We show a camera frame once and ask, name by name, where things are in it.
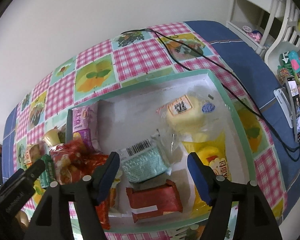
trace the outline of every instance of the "purple snack package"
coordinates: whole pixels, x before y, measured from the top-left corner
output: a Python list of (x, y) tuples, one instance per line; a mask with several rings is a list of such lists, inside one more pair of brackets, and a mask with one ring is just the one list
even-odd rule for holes
[(90, 106), (72, 109), (72, 133), (74, 139), (84, 140), (96, 151), (100, 150), (98, 142), (98, 102)]

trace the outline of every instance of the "white wall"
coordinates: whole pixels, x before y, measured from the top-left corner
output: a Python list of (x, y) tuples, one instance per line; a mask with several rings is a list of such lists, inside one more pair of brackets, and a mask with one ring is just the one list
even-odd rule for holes
[(0, 19), (0, 143), (10, 111), (37, 82), (77, 53), (123, 31), (214, 20), (229, 0), (14, 0)]

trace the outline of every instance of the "screw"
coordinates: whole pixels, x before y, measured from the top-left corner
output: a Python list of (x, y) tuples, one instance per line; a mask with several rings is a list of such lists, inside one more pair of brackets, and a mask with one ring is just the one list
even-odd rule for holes
[(251, 180), (250, 185), (253, 187), (258, 186), (258, 182), (256, 182), (255, 180)]
[(217, 181), (224, 181), (225, 177), (222, 175), (218, 175), (218, 176), (216, 176), (216, 179), (217, 179)]
[(53, 181), (50, 183), (50, 187), (56, 187), (56, 186), (58, 186), (58, 182)]
[(89, 181), (91, 179), (91, 176), (90, 175), (85, 175), (82, 180), (83, 181)]

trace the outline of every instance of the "blue logo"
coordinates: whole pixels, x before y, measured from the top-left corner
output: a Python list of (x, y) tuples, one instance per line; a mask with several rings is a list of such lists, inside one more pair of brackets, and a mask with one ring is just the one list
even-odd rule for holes
[(202, 112), (204, 114), (210, 113), (210, 112), (214, 111), (215, 108), (216, 108), (216, 106), (213, 103), (208, 102), (202, 106)]

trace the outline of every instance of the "smartphone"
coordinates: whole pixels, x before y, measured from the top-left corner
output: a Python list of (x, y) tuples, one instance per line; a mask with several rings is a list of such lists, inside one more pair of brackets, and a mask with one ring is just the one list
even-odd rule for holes
[(300, 96), (294, 77), (287, 77), (285, 81), (285, 87), (287, 89), (290, 104), (291, 104), (291, 114), (295, 141), (300, 141)]

